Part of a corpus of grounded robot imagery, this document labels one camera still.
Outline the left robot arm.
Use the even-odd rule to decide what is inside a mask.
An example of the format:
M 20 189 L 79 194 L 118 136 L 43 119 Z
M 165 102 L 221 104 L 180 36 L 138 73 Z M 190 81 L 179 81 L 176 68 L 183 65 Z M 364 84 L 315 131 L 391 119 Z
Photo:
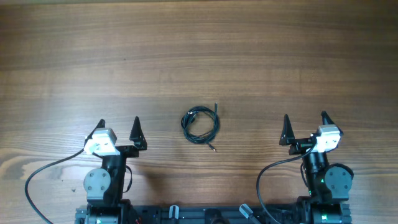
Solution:
M 140 223 L 141 217 L 133 209 L 131 201 L 123 199 L 124 178 L 128 158 L 137 158 L 140 151 L 147 149 L 147 141 L 141 129 L 141 122 L 135 117 L 129 140 L 131 145 L 117 146 L 117 137 L 101 119 L 95 129 L 86 137 L 83 150 L 87 155 L 102 159 L 100 168 L 87 173 L 83 181 L 86 191 L 86 208 L 76 209 L 75 223 L 80 224 L 124 224 Z

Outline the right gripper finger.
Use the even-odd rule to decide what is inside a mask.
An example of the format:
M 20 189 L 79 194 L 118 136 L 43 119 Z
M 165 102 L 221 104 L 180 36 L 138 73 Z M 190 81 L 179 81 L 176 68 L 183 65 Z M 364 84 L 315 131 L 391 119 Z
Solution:
M 339 134 L 343 135 L 343 131 L 333 122 L 326 111 L 321 112 L 322 125 L 320 126 L 321 134 Z
M 295 142 L 295 136 L 288 114 L 284 115 L 284 123 L 280 135 L 279 144 L 281 146 L 291 145 Z

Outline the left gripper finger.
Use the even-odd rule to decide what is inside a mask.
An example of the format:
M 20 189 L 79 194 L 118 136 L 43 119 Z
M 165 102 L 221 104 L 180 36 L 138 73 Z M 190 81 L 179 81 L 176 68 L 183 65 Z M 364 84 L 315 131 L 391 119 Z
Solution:
M 147 141 L 142 132 L 141 122 L 138 116 L 136 116 L 134 119 L 129 140 L 133 142 L 134 146 L 138 148 L 138 150 L 147 149 Z
M 92 130 L 92 132 L 89 133 L 89 135 L 87 135 L 87 137 L 85 138 L 85 143 L 84 143 L 84 145 L 87 144 L 87 142 L 88 142 L 89 139 L 92 139 L 92 136 L 93 136 L 94 132 L 96 131 L 96 129 L 98 129 L 98 128 L 104 128 L 104 127 L 105 127 L 105 124 L 106 124 L 106 121 L 105 121 L 104 119 L 100 119 L 100 121 L 98 122 L 98 124 L 96 125 L 96 127 L 95 127 L 95 128 Z

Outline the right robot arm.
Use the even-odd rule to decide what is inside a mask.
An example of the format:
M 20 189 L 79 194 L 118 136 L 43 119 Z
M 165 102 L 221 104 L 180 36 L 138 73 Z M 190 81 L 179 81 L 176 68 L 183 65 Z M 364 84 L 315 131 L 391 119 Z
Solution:
M 309 224 L 348 224 L 351 210 L 346 203 L 354 173 L 344 164 L 330 164 L 327 154 L 338 148 L 343 131 L 326 111 L 321 113 L 322 125 L 308 138 L 296 138 L 288 115 L 279 144 L 289 146 L 289 154 L 302 157 L 302 174 L 307 183 L 308 197 L 300 196 L 295 203 L 295 221 Z

